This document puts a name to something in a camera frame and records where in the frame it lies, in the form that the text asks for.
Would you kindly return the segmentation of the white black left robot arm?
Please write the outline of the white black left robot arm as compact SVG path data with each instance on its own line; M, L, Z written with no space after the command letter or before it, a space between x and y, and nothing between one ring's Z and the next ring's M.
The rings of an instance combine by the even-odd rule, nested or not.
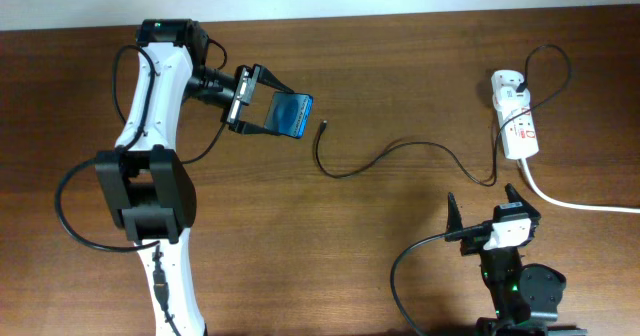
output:
M108 209L139 255L159 335L205 335L189 259L195 187L176 153L183 101L193 97L223 110L221 125L239 134L276 135L242 120L257 85L293 95L266 67L240 66L234 75L207 67L212 39L191 19L147 19L136 32L139 75L129 116L112 151L95 169Z

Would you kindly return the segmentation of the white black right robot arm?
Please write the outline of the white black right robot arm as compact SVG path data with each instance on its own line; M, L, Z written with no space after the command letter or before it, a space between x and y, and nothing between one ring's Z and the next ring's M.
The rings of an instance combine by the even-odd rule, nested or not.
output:
M539 263L524 265L519 249L535 237L541 214L516 189L505 186L508 202L493 217L465 227L452 193L448 195L445 240L460 243L463 256L480 257L481 276L495 309L493 318L476 321L476 335L586 335L577 326L558 326L558 306L566 277Z

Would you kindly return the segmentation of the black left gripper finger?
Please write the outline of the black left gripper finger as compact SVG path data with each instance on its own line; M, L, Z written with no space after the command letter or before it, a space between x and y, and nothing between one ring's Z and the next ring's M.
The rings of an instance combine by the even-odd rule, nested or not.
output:
M258 75L258 82L284 93L293 94L294 90L282 83L271 71L261 70Z
M265 135L272 135L272 136L279 136L280 133L267 129L265 127L250 123L250 122L246 122L246 121L240 121L239 124L239 133L243 134L243 135L257 135L257 134L265 134Z

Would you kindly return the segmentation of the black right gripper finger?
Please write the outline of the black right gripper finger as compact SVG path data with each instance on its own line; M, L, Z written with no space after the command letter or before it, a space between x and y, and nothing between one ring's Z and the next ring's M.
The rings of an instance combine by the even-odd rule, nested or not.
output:
M446 224L446 232L453 233L458 232L463 229L462 226L462 218L461 214L455 199L455 196L452 192L449 192L447 195L447 224Z
M511 184L508 183L505 186L505 192L508 198L508 201L510 203L521 203L522 206L526 209L532 210L532 206L530 205L530 203L528 201L526 201L515 189L515 187Z

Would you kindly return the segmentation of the blue Galaxy smartphone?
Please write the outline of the blue Galaxy smartphone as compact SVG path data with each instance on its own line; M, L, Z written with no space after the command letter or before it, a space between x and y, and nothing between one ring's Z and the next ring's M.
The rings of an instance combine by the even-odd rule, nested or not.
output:
M279 135L302 138L313 102L309 94L275 92L264 127Z

